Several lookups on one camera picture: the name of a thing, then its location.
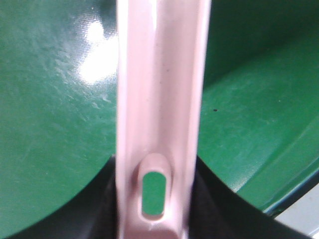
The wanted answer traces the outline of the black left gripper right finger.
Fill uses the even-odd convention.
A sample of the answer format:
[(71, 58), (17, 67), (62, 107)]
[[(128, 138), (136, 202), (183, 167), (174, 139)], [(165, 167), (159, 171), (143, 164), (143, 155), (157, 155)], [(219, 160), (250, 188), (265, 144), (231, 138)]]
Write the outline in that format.
[(189, 210), (191, 239), (307, 239), (246, 202), (196, 159)]

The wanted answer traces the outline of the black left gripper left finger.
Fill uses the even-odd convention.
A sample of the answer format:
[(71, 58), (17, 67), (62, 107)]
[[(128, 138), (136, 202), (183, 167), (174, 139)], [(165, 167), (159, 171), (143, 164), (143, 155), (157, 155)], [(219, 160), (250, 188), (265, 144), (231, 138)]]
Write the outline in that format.
[(14, 235), (16, 239), (115, 239), (115, 157), (92, 181), (49, 216)]

